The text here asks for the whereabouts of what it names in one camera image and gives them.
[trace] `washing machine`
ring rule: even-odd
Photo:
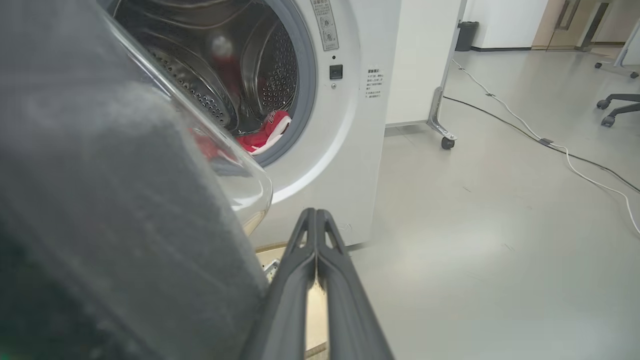
[[[348,245],[369,240],[400,1],[101,5],[230,136],[289,114],[279,140],[254,157],[273,184],[255,248],[286,242],[309,207],[331,211]]]

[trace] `gray sticker label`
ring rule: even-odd
[[[385,75],[382,70],[377,67],[367,70],[367,77],[365,78],[365,99],[375,99],[381,97],[382,94],[382,82],[385,80]]]
[[[335,30],[331,3],[329,0],[311,0],[311,5],[314,6],[324,50],[338,49],[340,47],[338,46],[338,32]]]

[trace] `chair leg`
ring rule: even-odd
[[[628,105],[628,106],[623,106],[621,108],[617,108],[617,109],[613,110],[609,114],[609,116],[615,117],[617,114],[632,113],[634,111],[640,111],[640,104],[633,104],[633,105]]]
[[[611,94],[607,97],[608,101],[611,100],[624,100],[640,102],[640,94]]]

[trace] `trash can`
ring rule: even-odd
[[[456,45],[456,51],[469,51],[471,50],[471,44],[476,37],[476,31],[478,30],[479,22],[461,22],[458,24],[460,28],[460,35],[458,35],[458,44]]]

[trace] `chair wheel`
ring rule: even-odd
[[[613,116],[608,116],[604,119],[602,119],[602,122],[600,123],[600,125],[605,126],[605,127],[612,127],[613,123],[616,122],[616,118]]]
[[[596,106],[598,106],[598,109],[606,109],[609,107],[610,103],[611,101],[609,100],[600,100]]]
[[[442,138],[442,148],[445,150],[449,150],[452,147],[456,146],[456,141],[455,140],[451,140],[451,139],[447,139],[447,138]]]

